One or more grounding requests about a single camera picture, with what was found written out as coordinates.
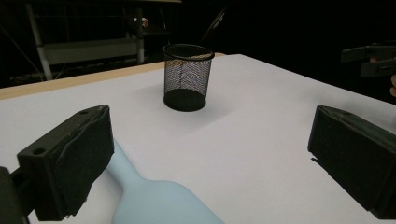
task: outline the table surface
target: table surface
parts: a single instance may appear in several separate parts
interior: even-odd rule
[[[207,94],[196,112],[166,107],[163,63],[2,89],[0,164],[14,171],[19,151],[79,110],[106,104],[138,172],[186,186],[225,223],[396,223],[365,211],[307,150],[317,105],[396,133],[395,105],[244,55],[213,59]],[[63,223],[108,224],[121,195],[103,172]]]

